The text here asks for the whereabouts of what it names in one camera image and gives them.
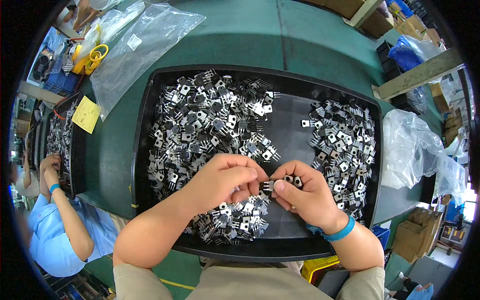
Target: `pile of transistors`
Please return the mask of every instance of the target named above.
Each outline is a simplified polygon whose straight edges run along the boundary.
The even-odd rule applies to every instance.
[[[241,154],[259,163],[278,161],[277,148],[262,126],[278,97],[264,80],[234,80],[214,70],[162,86],[147,166],[158,200],[182,188],[217,153]],[[269,203],[263,192],[242,203],[222,203],[193,218],[185,232],[215,244],[253,240],[268,227],[262,216]]]
[[[301,121],[302,127],[314,128],[308,144],[319,154],[312,167],[325,176],[338,208],[364,225],[362,210],[375,156],[375,126],[369,110],[353,101],[346,105],[315,101],[312,106],[310,119]]]
[[[47,136],[47,155],[59,153],[62,158],[62,166],[70,172],[70,137],[72,135],[72,117],[75,112],[76,102],[67,110],[65,124],[62,128],[60,118],[54,114],[50,119],[50,131]]]

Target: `yellow paper tag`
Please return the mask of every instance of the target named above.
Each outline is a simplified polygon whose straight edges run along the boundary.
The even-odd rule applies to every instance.
[[[84,96],[73,113],[72,121],[89,134],[92,134],[99,115],[100,106]]]

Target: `yellow crate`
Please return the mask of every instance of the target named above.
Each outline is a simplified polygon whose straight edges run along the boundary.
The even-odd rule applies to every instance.
[[[325,269],[339,262],[340,261],[338,260],[338,257],[336,255],[304,261],[301,275],[308,282],[310,282],[312,280],[312,275],[315,271]]]

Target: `person's arm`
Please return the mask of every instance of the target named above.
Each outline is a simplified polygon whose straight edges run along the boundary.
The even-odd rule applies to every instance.
[[[426,285],[424,285],[423,287],[418,287],[416,288],[416,290],[418,292],[420,292],[421,290],[424,290],[424,289],[428,289],[432,284],[431,283],[427,283]]]
[[[77,31],[82,23],[85,20],[86,16],[89,14],[90,8],[90,0],[81,0],[77,6],[77,18],[75,22],[73,22],[73,29]]]
[[[30,176],[30,164],[28,163],[28,149],[24,151],[24,189],[27,189],[32,183],[32,178]]]
[[[85,25],[90,23],[93,19],[96,18],[96,16],[98,15],[98,12],[99,11],[94,10],[93,8],[90,9],[90,15],[83,22],[81,22],[80,25],[75,30],[78,30],[79,28],[83,28]]]
[[[222,202],[239,202],[258,194],[268,176],[252,159],[233,154],[212,158],[181,190],[135,217],[120,232],[113,266],[151,268],[170,251],[189,221]],[[232,193],[239,186],[240,190]]]
[[[291,174],[301,177],[303,190],[280,180]],[[270,178],[277,180],[272,193],[277,202],[286,210],[298,213],[307,223],[320,227],[325,234],[335,234],[347,225],[348,215],[338,209],[321,172],[293,160],[280,166]],[[357,222],[346,237],[331,244],[340,263],[351,272],[384,266],[380,241]]]
[[[45,198],[48,200],[48,203],[50,203],[50,189],[48,188],[47,183],[45,182],[45,169],[49,166],[53,166],[54,164],[60,164],[60,155],[58,153],[51,154],[47,157],[45,157],[41,162],[40,162],[40,194],[44,195]]]
[[[53,166],[48,166],[44,172],[45,181],[48,188],[59,183],[57,171]],[[73,251],[82,261],[86,261],[93,253],[95,243],[90,234],[78,216],[75,209],[72,207],[67,197],[60,188],[56,188],[52,194],[55,199],[55,204],[60,212],[60,217],[65,226],[65,232],[70,240]]]

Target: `blue silicone bracelet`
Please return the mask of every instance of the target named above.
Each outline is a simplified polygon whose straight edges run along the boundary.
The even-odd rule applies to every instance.
[[[341,239],[343,239],[344,237],[346,237],[349,233],[352,232],[354,226],[355,226],[355,220],[353,219],[352,216],[348,216],[348,223],[347,223],[347,225],[345,226],[345,228],[343,228],[343,229],[340,230],[339,232],[334,233],[334,234],[332,234],[332,235],[326,235],[326,234],[324,234],[324,233],[322,233],[322,235],[323,235],[324,238],[325,238],[327,241],[329,241],[329,242],[341,240]]]
[[[53,184],[51,187],[50,187],[50,194],[53,194],[53,191],[55,189],[59,189],[60,188],[60,185],[58,183],[55,183]]]

